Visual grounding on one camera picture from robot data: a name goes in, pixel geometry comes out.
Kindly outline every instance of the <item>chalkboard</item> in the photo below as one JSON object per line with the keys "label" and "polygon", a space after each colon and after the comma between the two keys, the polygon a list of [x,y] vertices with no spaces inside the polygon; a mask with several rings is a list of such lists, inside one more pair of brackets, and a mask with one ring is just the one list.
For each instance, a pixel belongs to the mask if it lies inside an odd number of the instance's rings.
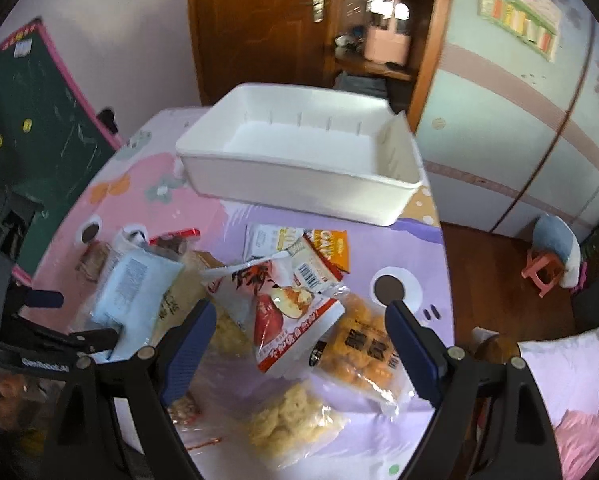
{"label": "chalkboard", "polygon": [[42,206],[17,261],[29,276],[118,146],[75,85],[41,20],[0,45],[0,187]]}

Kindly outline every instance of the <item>pillow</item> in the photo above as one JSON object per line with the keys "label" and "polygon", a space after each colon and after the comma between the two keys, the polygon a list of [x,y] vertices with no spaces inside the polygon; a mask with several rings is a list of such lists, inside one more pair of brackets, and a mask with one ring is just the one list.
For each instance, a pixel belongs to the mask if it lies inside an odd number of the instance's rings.
{"label": "pillow", "polygon": [[566,410],[599,413],[599,337],[595,330],[557,341],[519,343],[553,427]]}

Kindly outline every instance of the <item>white plastic basket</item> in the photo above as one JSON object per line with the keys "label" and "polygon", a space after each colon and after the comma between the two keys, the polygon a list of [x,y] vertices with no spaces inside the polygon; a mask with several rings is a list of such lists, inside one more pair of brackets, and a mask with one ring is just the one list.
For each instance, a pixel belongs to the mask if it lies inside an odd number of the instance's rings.
{"label": "white plastic basket", "polygon": [[237,86],[176,149],[200,194],[375,225],[395,222],[420,185],[403,114],[336,90]]}

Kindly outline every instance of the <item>stool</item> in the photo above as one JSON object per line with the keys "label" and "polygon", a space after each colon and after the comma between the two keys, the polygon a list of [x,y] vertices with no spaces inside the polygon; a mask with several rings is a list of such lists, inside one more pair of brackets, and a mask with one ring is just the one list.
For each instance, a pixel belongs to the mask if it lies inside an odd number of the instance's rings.
{"label": "stool", "polygon": [[[544,272],[548,275],[548,283],[543,282],[537,275],[537,272],[542,269],[544,269]],[[526,268],[521,272],[521,276],[533,280],[539,289],[539,296],[541,298],[559,283],[563,274],[564,264],[555,253],[543,251],[533,258],[533,249],[529,249],[529,252],[526,255]]]}

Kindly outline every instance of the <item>door handle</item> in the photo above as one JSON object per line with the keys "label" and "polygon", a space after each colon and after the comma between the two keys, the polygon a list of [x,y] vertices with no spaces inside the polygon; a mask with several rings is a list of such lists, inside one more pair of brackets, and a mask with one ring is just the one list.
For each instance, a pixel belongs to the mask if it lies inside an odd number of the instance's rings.
{"label": "door handle", "polygon": [[313,0],[313,23],[324,21],[324,3],[325,0]]}

